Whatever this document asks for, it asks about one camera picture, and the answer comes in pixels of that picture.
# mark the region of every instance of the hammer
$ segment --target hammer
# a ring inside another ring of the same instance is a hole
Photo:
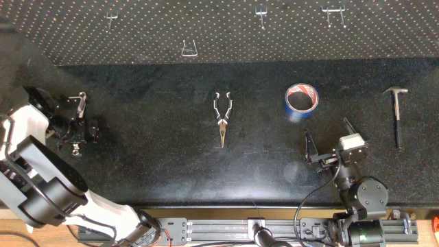
[[[392,86],[388,88],[384,93],[392,91],[393,97],[395,101],[395,135],[396,135],[396,148],[398,151],[403,150],[403,137],[402,137],[402,131],[401,131],[401,125],[399,120],[399,103],[398,103],[398,93],[407,93],[408,89],[402,89],[399,86]]]

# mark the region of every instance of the orange object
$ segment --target orange object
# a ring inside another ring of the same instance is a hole
[[[434,237],[436,237],[436,241],[439,244],[439,218],[435,217],[433,220],[433,232]]]

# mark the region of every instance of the workbench surface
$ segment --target workbench surface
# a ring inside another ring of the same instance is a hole
[[[39,86],[54,97],[89,96],[86,117],[98,118],[102,139],[79,158],[64,145],[62,158],[89,188],[109,200],[143,208],[297,207],[329,179],[304,164],[304,129],[320,154],[347,135],[343,117],[369,139],[362,175],[389,187],[390,207],[439,205],[439,60],[378,59],[246,64],[95,65],[42,69],[28,62],[10,71],[7,90]],[[285,91],[308,83],[320,94],[312,116],[286,119]],[[399,95],[404,151],[394,144],[390,86]],[[233,113],[221,147],[214,92],[226,92]],[[55,141],[48,145],[55,150]],[[307,207],[341,207],[334,186]]]

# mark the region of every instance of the pliers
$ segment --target pliers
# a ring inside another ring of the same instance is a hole
[[[215,116],[219,125],[219,135],[221,136],[221,147],[224,148],[224,140],[226,139],[226,125],[228,118],[232,114],[232,99],[230,98],[230,92],[226,94],[228,99],[228,109],[224,118],[221,118],[220,112],[218,111],[218,98],[220,97],[219,93],[215,93],[215,98],[213,99],[213,109],[215,110]]]

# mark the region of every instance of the pliers handle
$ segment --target pliers handle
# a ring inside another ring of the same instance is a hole
[[[215,117],[216,117],[216,120],[218,121],[218,124],[220,124],[222,122],[227,124],[228,118],[232,114],[232,99],[230,98],[230,92],[228,92],[226,94],[226,96],[228,99],[228,109],[227,109],[226,114],[224,115],[224,118],[221,118],[221,115],[219,114],[220,112],[218,111],[218,98],[220,97],[220,94],[215,93],[215,98],[213,99],[213,109],[215,110]]]

